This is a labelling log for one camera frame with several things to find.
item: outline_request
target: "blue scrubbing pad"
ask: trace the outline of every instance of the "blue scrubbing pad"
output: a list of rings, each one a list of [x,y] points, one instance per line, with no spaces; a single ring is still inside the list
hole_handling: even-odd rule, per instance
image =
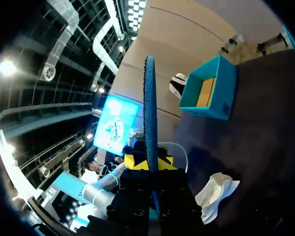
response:
[[[144,136],[147,149],[147,163],[151,172],[158,171],[157,149],[157,104],[154,57],[145,61],[144,70]]]

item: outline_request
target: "white cable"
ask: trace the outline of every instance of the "white cable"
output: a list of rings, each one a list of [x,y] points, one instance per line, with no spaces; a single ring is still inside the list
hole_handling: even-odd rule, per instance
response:
[[[176,146],[178,146],[178,147],[181,148],[181,150],[185,154],[185,158],[186,158],[186,169],[185,169],[185,172],[187,173],[187,171],[188,171],[188,165],[189,165],[189,163],[188,163],[188,154],[187,154],[186,150],[183,148],[183,146],[180,145],[180,144],[177,144],[177,143],[173,143],[173,142],[158,142],[158,145],[164,145],[164,144],[176,145]]]
[[[128,146],[130,145],[130,142],[132,140],[132,138],[137,134],[137,133],[140,133],[140,132],[144,132],[143,130],[139,129],[139,128],[136,128],[136,129],[133,129],[132,130],[132,135],[130,135],[129,139],[128,139]],[[171,144],[171,145],[176,145],[178,147],[181,148],[181,150],[183,151],[183,153],[185,154],[185,159],[186,159],[186,169],[185,169],[185,172],[187,173],[188,171],[188,165],[189,165],[189,162],[188,162],[188,154],[186,152],[186,150],[183,148],[182,145],[180,144],[177,144],[177,143],[173,143],[173,142],[158,142],[158,145],[164,145],[164,144]]]

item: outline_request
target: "teal box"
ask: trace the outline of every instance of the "teal box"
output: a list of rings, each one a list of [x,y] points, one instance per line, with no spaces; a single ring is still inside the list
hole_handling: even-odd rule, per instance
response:
[[[196,107],[203,81],[215,77],[211,101]],[[229,120],[236,87],[236,67],[221,55],[209,60],[189,74],[179,108],[197,116]]]

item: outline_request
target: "display screen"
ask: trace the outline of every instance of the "display screen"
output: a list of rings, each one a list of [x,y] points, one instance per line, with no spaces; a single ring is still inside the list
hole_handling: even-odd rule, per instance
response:
[[[133,126],[140,105],[108,95],[100,116],[93,145],[123,156],[130,129]]]

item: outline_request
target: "person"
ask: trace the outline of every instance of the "person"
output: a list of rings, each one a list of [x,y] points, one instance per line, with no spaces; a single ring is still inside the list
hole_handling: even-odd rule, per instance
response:
[[[106,161],[104,164],[99,164],[93,158],[90,158],[85,161],[85,168],[89,171],[95,171],[98,174],[98,178],[101,179],[122,162],[124,162],[124,159],[121,157],[115,157],[114,161]]]

